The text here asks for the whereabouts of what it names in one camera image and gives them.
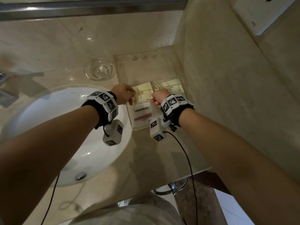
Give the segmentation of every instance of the chrome faucet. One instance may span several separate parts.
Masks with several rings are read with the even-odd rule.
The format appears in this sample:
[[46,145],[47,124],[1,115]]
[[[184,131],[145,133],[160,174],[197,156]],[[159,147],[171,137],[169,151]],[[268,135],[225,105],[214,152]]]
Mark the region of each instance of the chrome faucet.
[[[0,86],[4,84],[4,82],[8,81],[10,76],[7,74],[0,72]],[[0,105],[4,108],[8,108],[11,104],[13,104],[18,97],[13,96],[3,90],[0,89]]]

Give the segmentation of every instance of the mirror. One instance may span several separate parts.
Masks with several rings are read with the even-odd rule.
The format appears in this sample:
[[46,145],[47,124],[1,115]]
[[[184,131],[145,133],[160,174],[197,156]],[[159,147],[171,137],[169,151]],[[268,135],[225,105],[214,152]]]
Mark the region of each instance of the mirror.
[[0,21],[183,10],[187,0],[0,0]]

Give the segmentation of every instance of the sink drain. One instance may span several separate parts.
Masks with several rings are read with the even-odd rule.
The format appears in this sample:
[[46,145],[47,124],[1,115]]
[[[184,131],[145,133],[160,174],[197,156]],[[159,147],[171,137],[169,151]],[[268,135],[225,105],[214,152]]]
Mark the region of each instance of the sink drain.
[[87,173],[84,172],[84,171],[82,171],[82,172],[80,172],[80,173],[78,173],[78,174],[75,175],[75,179],[77,181],[82,180],[82,179],[84,179],[86,177],[86,175],[87,175]]

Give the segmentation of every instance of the transparent organizer box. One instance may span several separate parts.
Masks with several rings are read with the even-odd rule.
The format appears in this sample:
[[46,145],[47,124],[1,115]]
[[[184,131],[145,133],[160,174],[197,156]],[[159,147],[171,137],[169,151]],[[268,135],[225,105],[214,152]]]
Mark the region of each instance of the transparent organizer box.
[[148,52],[116,55],[116,63],[119,83],[126,83],[137,92],[133,105],[126,105],[133,130],[149,126],[152,118],[162,114],[150,103],[154,91],[166,88],[171,94],[184,95],[186,80],[170,46]]

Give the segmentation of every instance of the oval sink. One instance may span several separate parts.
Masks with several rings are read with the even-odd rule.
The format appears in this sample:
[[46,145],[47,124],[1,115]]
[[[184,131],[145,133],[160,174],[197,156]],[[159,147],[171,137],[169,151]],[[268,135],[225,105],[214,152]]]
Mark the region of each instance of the oval sink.
[[[96,90],[98,89],[75,87],[38,98],[30,106],[13,115],[8,126],[5,126],[6,137],[17,136],[36,125],[79,108],[86,97]],[[57,186],[73,185],[86,181],[99,174],[118,158],[128,144],[132,132],[125,105],[119,106],[119,114],[115,119],[119,119],[124,124],[121,143],[109,147],[102,141],[103,129],[93,129],[61,171]]]

